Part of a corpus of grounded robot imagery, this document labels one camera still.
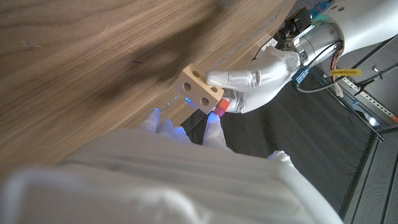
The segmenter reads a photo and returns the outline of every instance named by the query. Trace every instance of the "robotic arm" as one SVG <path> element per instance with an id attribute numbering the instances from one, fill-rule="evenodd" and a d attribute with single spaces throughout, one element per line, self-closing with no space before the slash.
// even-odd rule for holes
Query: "robotic arm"
<path id="1" fill-rule="evenodd" d="M 284 51 L 268 47 L 243 70 L 210 72 L 206 82 L 226 90 L 224 97 L 231 103 L 227 112 L 252 111 L 290 80 L 298 87 L 310 67 L 338 50 L 341 56 L 397 35 L 397 9 L 398 0 L 342 0 L 319 15 L 299 10 L 279 32 L 286 39 Z"/>

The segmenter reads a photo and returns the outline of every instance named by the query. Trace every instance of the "wooden cube with holes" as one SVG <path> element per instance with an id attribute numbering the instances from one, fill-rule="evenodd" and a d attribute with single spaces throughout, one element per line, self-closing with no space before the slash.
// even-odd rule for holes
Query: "wooden cube with holes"
<path id="1" fill-rule="evenodd" d="M 175 82 L 175 88 L 202 112 L 209 114 L 223 97 L 224 90 L 207 85 L 205 78 L 204 72 L 190 64 L 182 70 Z"/>

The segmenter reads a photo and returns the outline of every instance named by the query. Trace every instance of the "red block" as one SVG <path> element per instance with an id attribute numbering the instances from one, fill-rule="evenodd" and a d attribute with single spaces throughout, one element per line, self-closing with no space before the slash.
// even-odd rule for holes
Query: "red block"
<path id="1" fill-rule="evenodd" d="M 220 100 L 220 102 L 218 103 L 218 105 L 216 106 L 216 109 L 214 110 L 214 112 L 218 115 L 218 116 L 223 116 L 225 111 L 228 109 L 229 107 L 229 102 L 222 98 Z"/>

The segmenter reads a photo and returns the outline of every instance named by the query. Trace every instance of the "hole in wooden block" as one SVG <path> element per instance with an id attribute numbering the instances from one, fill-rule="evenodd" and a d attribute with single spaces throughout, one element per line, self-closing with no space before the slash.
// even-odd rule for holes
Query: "hole in wooden block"
<path id="1" fill-rule="evenodd" d="M 209 100 L 207 100 L 207 98 L 203 97 L 202 99 L 200 99 L 200 103 L 203 106 L 208 106 L 209 105 Z"/>
<path id="2" fill-rule="evenodd" d="M 198 77 L 198 78 L 200 77 L 200 74 L 199 74 L 199 72 L 197 72 L 197 71 L 193 71 L 192 74 L 193 74 L 194 76 Z"/>
<path id="3" fill-rule="evenodd" d="M 214 87 L 214 86 L 211 86 L 210 89 L 211 89 L 213 92 L 215 92 L 215 93 L 218 91 L 218 90 L 217 90 L 217 87 Z"/>
<path id="4" fill-rule="evenodd" d="M 189 83 L 184 83 L 184 86 L 182 87 L 185 91 L 191 91 L 191 85 Z"/>

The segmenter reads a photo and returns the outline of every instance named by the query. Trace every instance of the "wooden table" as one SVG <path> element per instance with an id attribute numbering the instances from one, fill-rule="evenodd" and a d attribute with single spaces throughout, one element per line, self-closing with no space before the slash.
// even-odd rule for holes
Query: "wooden table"
<path id="1" fill-rule="evenodd" d="M 286 0 L 17 0 L 0 3 L 0 180 L 133 128 L 202 70 L 241 68 L 278 29 Z M 183 99 L 163 111 L 180 124 Z"/>

